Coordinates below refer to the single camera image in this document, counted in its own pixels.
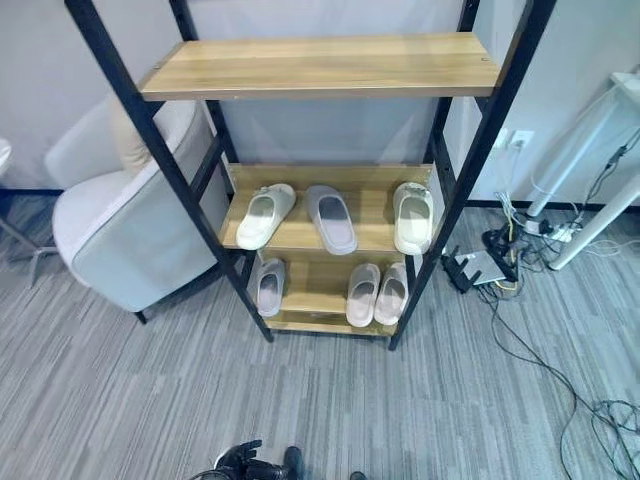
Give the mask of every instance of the white armchair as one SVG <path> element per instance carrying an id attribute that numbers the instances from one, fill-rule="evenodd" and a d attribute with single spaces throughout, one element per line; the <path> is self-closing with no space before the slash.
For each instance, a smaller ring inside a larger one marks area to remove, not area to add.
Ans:
<path id="1" fill-rule="evenodd" d="M 167 102 L 155 121 L 190 181 L 213 140 L 201 106 Z M 122 169 L 107 101 L 73 126 L 45 163 L 65 190 L 53 213 L 60 256 L 78 281 L 113 303 L 140 312 L 215 265 L 156 162 L 135 176 Z M 220 168 L 200 204 L 217 231 L 229 205 Z"/>

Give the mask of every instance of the slide sandal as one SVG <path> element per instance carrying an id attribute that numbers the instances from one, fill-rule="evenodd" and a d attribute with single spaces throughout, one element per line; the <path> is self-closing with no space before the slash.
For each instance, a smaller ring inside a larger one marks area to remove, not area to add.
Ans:
<path id="1" fill-rule="evenodd" d="M 295 203 L 296 192 L 284 183 L 276 183 L 258 190 L 238 226 L 238 246 L 244 250 L 258 250 L 264 247 Z"/>
<path id="2" fill-rule="evenodd" d="M 329 253 L 346 255 L 358 247 L 349 210 L 335 188 L 313 185 L 307 189 L 307 209 Z"/>
<path id="3" fill-rule="evenodd" d="M 407 269 L 403 262 L 394 263 L 384 274 L 373 318 L 383 325 L 395 325 L 407 304 Z"/>
<path id="4" fill-rule="evenodd" d="M 405 255 L 422 255 L 431 245 L 433 198 L 419 183 L 403 183 L 393 194 L 394 242 Z"/>
<path id="5" fill-rule="evenodd" d="M 347 321 L 354 327 L 366 327 L 373 320 L 378 296 L 380 269 L 373 263 L 358 265 L 349 278 Z"/>
<path id="6" fill-rule="evenodd" d="M 279 258 L 264 263 L 258 271 L 256 307 L 263 317 L 273 317 L 280 311 L 284 292 L 285 267 Z"/>

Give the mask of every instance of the gray wall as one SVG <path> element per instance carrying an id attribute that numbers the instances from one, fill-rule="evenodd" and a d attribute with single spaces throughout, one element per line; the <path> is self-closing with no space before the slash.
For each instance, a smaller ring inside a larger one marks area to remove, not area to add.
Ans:
<path id="1" fill-rule="evenodd" d="M 502 62 L 520 15 L 522 0 L 482 0 L 475 31 L 496 61 Z M 545 174 L 557 164 L 552 146 L 580 112 L 612 84 L 609 75 L 640 63 L 640 2 L 637 0 L 559 0 L 527 77 L 509 112 L 509 130 L 533 130 L 535 136 L 517 160 L 514 199 L 534 199 L 533 172 L 544 188 Z M 480 120 L 474 102 L 456 99 L 446 134 L 459 166 Z M 640 110 L 622 99 L 607 127 L 554 201 L 582 201 L 590 184 L 621 142 L 640 126 Z M 611 198 L 640 167 L 640 148 L 622 161 L 596 202 Z M 510 158 L 489 159 L 472 198 L 491 199 L 503 185 Z"/>
<path id="2" fill-rule="evenodd" d="M 96 5 L 136 78 L 179 40 L 165 0 Z M 62 0 L 0 1 L 0 65 L 0 137 L 13 146 L 2 183 L 56 188 L 45 152 L 109 86 Z"/>
<path id="3" fill-rule="evenodd" d="M 97 3 L 135 78 L 178 40 L 165 0 Z M 475 30 L 496 61 L 504 58 L 523 3 L 481 1 Z M 190 5 L 202 37 L 238 38 L 451 31 L 461 2 L 191 0 Z M 0 58 L 0 136 L 9 138 L 15 149 L 5 184 L 55 187 L 42 156 L 108 86 L 61 0 L 0 2 Z M 609 73 L 639 62 L 640 2 L 559 0 L 507 119 L 510 129 L 536 131 L 518 161 L 514 198 L 531 197 L 531 170 L 544 174 L 551 164 L 545 152 L 554 135 L 606 87 Z M 433 105 L 433 99 L 235 101 L 226 103 L 225 111 L 244 160 L 414 162 L 422 155 Z M 622 112 L 603 133 L 599 150 L 562 189 L 564 197 L 582 198 L 587 179 L 616 143 L 616 132 L 635 121 L 630 112 Z M 471 99 L 454 101 L 446 135 L 455 165 L 478 120 Z M 627 165 L 637 163 L 637 154 L 605 186 L 602 201 L 619 187 Z M 490 159 L 474 197 L 492 199 L 503 170 L 504 159 Z"/>

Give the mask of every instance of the gray carpet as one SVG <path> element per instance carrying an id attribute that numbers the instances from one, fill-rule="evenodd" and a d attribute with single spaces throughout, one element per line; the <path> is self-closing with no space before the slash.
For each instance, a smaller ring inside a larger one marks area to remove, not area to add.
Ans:
<path id="1" fill-rule="evenodd" d="M 46 241 L 51 205 L 15 197 L 9 216 Z M 450 245 L 478 248 L 501 222 L 467 209 Z M 607 238 L 639 234 L 624 215 Z M 639 251 L 527 272 L 522 296 L 501 307 L 587 398 L 640 401 Z M 281 333 L 268 344 L 225 279 L 154 306 L 143 327 L 56 257 L 29 290 L 28 263 L 10 260 L 22 253 L 0 235 L 2 479 L 186 479 L 253 438 L 271 461 L 298 445 L 309 479 L 563 478 L 569 395 L 499 350 L 488 307 L 440 268 L 390 353 L 382 339 Z M 569 431 L 569 468 L 613 478 L 588 420 L 581 410 Z"/>

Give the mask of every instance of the black shoe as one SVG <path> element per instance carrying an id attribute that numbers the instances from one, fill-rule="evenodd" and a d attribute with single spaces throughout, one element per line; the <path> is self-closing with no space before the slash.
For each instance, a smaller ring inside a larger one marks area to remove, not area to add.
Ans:
<path id="1" fill-rule="evenodd" d="M 302 452 L 298 447 L 288 447 L 284 452 L 282 463 L 283 467 L 289 470 L 287 480 L 302 480 L 304 464 L 302 463 Z"/>

